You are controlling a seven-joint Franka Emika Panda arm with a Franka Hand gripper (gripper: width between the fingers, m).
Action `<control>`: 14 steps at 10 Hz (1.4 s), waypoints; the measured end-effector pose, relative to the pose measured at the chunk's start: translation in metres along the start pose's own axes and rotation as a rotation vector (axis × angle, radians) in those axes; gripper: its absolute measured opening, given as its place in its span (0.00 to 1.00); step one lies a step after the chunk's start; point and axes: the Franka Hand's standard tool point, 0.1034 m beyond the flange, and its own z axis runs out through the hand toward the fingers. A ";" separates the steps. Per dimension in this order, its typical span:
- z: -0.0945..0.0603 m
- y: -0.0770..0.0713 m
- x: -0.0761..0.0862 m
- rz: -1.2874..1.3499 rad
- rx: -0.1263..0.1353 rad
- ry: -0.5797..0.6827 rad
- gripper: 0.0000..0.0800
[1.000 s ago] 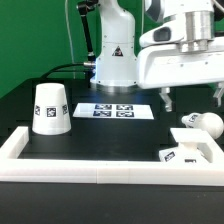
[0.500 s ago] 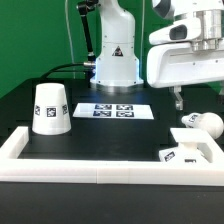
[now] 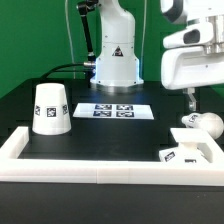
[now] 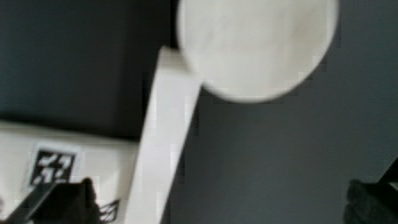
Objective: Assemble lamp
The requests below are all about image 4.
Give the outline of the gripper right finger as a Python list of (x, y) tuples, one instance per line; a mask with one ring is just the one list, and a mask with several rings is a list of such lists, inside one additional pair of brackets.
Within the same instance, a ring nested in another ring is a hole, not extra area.
[(344, 224), (398, 224), (398, 167), (376, 182), (351, 180), (346, 191)]

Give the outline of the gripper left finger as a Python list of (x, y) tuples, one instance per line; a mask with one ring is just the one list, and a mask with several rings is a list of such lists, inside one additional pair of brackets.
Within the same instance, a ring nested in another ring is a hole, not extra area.
[(0, 224), (101, 224), (92, 180), (39, 184)]

